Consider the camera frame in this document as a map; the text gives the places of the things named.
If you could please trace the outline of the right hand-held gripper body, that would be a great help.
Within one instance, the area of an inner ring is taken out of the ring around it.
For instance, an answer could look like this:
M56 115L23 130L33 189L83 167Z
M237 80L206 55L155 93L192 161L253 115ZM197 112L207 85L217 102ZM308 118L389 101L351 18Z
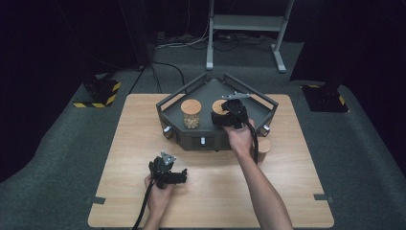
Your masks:
M248 120L247 109L241 99L249 98L249 93L234 92L223 96L226 100L222 104L222 109L226 111L225 124L228 127L243 128Z

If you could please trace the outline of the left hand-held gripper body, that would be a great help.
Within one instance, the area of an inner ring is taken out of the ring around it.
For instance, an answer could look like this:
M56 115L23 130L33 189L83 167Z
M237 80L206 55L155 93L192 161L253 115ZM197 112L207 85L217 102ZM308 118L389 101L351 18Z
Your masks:
M158 188L164 189L169 184L174 184L174 174L171 172L172 166L176 158L164 151L160 156L156 156L155 159L149 163L148 168L152 179Z

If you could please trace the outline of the glass jar with dark contents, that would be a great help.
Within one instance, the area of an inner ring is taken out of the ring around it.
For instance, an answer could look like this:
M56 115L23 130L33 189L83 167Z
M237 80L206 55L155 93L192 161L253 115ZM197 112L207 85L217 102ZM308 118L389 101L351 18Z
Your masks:
M222 108L222 105L226 103L226 100L217 100L212 104L212 111L216 115L226 115L227 110Z

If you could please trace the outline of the dark grey corner storage rack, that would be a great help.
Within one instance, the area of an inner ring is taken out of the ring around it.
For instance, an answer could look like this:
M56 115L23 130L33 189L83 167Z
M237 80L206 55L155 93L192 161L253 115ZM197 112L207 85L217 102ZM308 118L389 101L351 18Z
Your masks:
M171 141L177 143L184 150L229 150L228 135L221 126L212 123L211 113L212 104L215 101L225 100L223 96L230 95L235 91L250 94L249 98L241 99L241 101L247 109L248 118L255 122L257 135L261 125L269 124L271 127L271 121L279 104L228 74L219 78L210 78L203 74L157 103L156 108L161 126L162 123L172 126L175 137ZM198 128L188 129L184 126L181 103L188 99L195 99L201 103ZM214 148L193 149L193 136L213 136Z

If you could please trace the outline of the glass jar with pale nuts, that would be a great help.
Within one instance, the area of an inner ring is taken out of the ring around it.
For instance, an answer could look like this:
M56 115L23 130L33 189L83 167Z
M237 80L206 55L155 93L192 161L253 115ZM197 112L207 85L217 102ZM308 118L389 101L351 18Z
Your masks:
M181 103L183 123L186 128L194 129L199 127L201 108L200 101L195 99L188 99Z

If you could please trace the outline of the glass jar with reddish contents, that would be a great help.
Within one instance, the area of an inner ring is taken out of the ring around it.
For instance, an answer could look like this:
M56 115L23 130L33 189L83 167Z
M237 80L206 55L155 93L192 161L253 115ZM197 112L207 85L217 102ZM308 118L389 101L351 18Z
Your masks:
M271 150L272 144L268 138L260 137L259 138L259 153L258 153L258 162L262 162L266 154Z

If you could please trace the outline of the person's right hand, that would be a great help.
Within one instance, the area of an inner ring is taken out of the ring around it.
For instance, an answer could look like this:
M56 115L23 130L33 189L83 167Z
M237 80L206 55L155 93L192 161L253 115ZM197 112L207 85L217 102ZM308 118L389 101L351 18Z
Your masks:
M239 129L225 126L223 129L228 134L230 147L237 157L246 157L251 155L253 137L251 134L251 129L248 125Z

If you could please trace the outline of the person's left hand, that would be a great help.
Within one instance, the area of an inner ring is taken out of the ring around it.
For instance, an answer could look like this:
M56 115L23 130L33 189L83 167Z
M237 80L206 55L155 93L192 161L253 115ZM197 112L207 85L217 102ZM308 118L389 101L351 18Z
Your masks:
M164 215L169 205L173 189L173 184L169 184L164 189L160 189L156 185L151 187L147 201L150 219L160 219Z

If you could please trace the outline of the grey tape strip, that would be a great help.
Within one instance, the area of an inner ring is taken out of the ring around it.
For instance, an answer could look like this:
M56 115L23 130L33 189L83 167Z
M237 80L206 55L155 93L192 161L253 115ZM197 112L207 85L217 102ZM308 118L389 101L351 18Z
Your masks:
M88 204L100 204L100 205L103 205L105 203L105 198L90 195L85 199L85 202L88 203Z
M328 203L334 203L334 198L331 195L325 195L325 194L314 194L314 199L315 200L324 200L327 201Z

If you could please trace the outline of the black base with hazard stripes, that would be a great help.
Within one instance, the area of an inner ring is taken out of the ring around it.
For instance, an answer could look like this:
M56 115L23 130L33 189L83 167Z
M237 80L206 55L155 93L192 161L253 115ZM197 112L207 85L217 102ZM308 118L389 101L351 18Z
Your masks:
M110 106L115 101L121 84L116 80L98 79L93 76L89 80L85 80L83 86L90 99L73 100L73 106L76 108Z
M349 108L338 88L339 84L326 82L323 85L303 85L302 91L311 111L346 113Z

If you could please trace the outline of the white metal stand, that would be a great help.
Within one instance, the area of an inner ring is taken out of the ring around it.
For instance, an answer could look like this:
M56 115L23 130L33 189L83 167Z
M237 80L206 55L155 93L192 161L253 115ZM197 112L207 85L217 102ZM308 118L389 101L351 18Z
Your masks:
M282 16L264 16L264 15L227 15L215 14L214 2L210 0L209 8L209 36L206 55L206 69L214 68L214 31L259 31L259 32L277 32L276 42L270 48L276 61L280 73L286 72L286 67L282 60L280 48L284 37L290 13L293 9L294 0L288 0L286 10Z

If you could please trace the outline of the dark curtain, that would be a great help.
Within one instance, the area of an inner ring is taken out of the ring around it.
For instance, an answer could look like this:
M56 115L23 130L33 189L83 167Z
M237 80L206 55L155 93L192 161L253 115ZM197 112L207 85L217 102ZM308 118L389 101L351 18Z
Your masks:
M80 85L150 63L143 0L0 0L0 183Z
M323 0L290 79L346 86L406 176L406 0Z

